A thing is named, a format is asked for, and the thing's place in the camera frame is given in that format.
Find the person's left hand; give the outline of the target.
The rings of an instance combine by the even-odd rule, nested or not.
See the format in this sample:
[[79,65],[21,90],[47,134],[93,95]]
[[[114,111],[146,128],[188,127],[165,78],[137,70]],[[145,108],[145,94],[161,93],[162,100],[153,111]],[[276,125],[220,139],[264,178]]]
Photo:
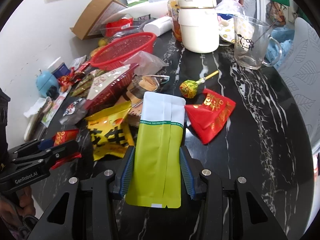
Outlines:
[[21,223],[20,216],[35,216],[35,214],[36,210],[30,186],[23,189],[23,194],[19,197],[18,205],[12,205],[8,200],[1,198],[1,218],[10,225],[19,226]]

